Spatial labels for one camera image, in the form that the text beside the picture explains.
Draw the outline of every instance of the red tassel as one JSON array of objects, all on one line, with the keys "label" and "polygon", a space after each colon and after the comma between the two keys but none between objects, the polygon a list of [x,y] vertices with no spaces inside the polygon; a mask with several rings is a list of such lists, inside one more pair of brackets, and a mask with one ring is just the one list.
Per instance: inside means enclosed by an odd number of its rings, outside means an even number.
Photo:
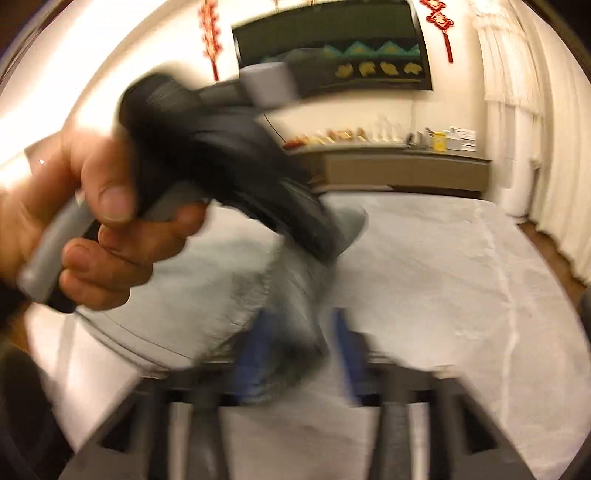
[{"label": "red tassel", "polygon": [[445,48],[447,50],[447,59],[449,63],[453,63],[452,46],[449,43],[449,37],[447,36],[447,30],[443,31],[443,40],[445,40]]}]

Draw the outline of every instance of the fingernail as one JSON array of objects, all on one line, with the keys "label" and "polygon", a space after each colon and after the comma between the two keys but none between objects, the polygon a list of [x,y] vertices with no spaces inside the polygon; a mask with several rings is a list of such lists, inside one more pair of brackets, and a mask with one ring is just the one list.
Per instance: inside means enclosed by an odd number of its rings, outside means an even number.
[{"label": "fingernail", "polygon": [[88,272],[92,258],[90,252],[80,245],[76,245],[66,251],[65,266],[79,272]]},{"label": "fingernail", "polygon": [[134,196],[127,187],[108,187],[100,194],[99,209],[106,220],[127,222],[134,216]]}]

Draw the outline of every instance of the gray fabric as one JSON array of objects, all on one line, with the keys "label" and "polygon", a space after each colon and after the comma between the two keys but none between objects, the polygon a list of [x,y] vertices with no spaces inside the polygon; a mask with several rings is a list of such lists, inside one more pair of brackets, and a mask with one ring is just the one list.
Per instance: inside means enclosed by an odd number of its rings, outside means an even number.
[{"label": "gray fabric", "polygon": [[269,351],[257,368],[249,365],[248,376],[253,370],[256,375],[241,379],[249,385],[243,403],[276,400],[312,374],[328,354],[318,310],[334,280],[338,256],[357,240],[366,223],[366,213],[359,206],[333,206],[329,212],[339,234],[333,261],[319,261],[288,238],[273,265],[271,292],[264,304],[271,321],[259,319],[269,322]]},{"label": "gray fabric", "polygon": [[[333,215],[342,233],[340,254],[366,216],[354,207]],[[256,309],[269,306],[283,346],[324,345],[315,308],[333,264],[323,265],[235,210],[213,205],[208,218],[185,251],[157,264],[152,280],[133,289],[126,305],[108,312],[79,308],[91,333],[143,368],[180,369],[207,357],[247,327]]]},{"label": "gray fabric", "polygon": [[79,308],[90,332],[144,368],[187,368],[250,322],[267,298],[278,235],[212,205],[202,234],[158,263],[152,280],[107,312]]}]

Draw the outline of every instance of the cable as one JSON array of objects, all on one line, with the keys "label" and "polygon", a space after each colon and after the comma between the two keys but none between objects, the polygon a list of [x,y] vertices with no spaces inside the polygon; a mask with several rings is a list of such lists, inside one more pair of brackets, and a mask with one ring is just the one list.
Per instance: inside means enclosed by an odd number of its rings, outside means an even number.
[{"label": "cable", "polygon": [[279,136],[279,138],[281,138],[283,140],[283,143],[285,143],[285,138],[283,138],[279,132],[277,131],[277,129],[273,126],[273,124],[269,121],[269,117],[267,117],[267,113],[264,112],[263,115],[265,115],[265,119],[267,120],[267,123],[271,126],[271,128],[275,131],[275,133]]}]

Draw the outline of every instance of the wooden floor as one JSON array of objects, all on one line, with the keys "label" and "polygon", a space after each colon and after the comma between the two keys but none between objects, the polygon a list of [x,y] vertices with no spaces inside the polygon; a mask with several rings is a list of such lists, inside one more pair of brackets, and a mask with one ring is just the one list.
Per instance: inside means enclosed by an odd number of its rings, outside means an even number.
[{"label": "wooden floor", "polygon": [[531,222],[523,223],[519,227],[544,257],[544,260],[546,260],[546,263],[569,296],[570,301],[573,302],[575,307],[578,307],[581,295],[585,291],[585,285],[573,278],[568,260],[558,253],[554,241],[548,235],[537,232],[535,225]]}]

